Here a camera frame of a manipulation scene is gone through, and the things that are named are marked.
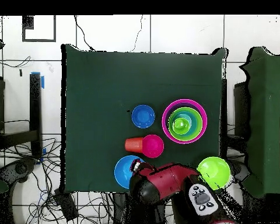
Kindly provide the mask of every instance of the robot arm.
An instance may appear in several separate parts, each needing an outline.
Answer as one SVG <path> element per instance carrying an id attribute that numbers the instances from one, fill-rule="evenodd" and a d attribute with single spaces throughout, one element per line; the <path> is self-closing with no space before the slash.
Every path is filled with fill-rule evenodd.
<path id="1" fill-rule="evenodd" d="M 158 204 L 182 192 L 186 208 L 195 212 L 201 222 L 214 224 L 224 221 L 235 224 L 226 216 L 216 194 L 195 169 L 172 163 L 156 169 L 140 160 L 134 160 L 130 169 L 133 172 L 129 181 L 130 194 L 139 203 Z"/>

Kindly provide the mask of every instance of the red cup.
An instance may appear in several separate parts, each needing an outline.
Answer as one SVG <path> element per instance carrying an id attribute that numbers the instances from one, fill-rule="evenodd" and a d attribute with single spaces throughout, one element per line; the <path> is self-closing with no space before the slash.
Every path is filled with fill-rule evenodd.
<path id="1" fill-rule="evenodd" d="M 124 148 L 126 151 L 142 153 L 143 138 L 128 138 L 125 140 Z"/>

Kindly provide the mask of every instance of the plastic cup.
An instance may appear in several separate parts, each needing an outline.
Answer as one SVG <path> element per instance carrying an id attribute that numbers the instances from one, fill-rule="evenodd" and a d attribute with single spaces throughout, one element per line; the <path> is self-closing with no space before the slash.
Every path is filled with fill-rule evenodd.
<path id="1" fill-rule="evenodd" d="M 219 157 L 205 158 L 197 167 L 202 178 L 213 189 L 223 188 L 229 181 L 230 167 L 226 161 Z"/>
<path id="2" fill-rule="evenodd" d="M 157 135 L 147 135 L 142 141 L 142 153 L 148 158 L 157 158 L 164 150 L 164 142 Z"/>
<path id="3" fill-rule="evenodd" d="M 190 129 L 190 123 L 185 118 L 177 118 L 173 122 L 173 131 L 179 135 L 186 134 Z"/>
<path id="4" fill-rule="evenodd" d="M 125 140 L 124 148 L 126 151 L 142 153 L 143 138 L 128 138 Z"/>

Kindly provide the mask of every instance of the pink cup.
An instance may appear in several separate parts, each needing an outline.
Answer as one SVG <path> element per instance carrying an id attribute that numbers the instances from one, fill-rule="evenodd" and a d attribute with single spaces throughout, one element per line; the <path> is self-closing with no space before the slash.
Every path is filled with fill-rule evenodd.
<path id="1" fill-rule="evenodd" d="M 157 135 L 147 135 L 142 141 L 142 153 L 149 158 L 156 158 L 162 154 L 164 142 Z"/>

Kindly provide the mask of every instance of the blue bowl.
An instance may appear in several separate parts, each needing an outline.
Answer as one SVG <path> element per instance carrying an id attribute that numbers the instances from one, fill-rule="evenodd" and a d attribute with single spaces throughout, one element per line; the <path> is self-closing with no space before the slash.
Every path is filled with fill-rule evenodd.
<path id="1" fill-rule="evenodd" d="M 155 120 L 155 112 L 150 106 L 138 105 L 133 109 L 132 121 L 139 128 L 150 127 Z"/>
<path id="2" fill-rule="evenodd" d="M 132 165 L 132 161 L 135 159 L 140 159 L 141 162 L 144 162 L 140 157 L 137 157 L 135 155 L 128 155 L 121 158 L 115 166 L 115 179 L 117 183 L 125 189 L 129 189 L 130 178 L 132 177 L 130 167 Z"/>

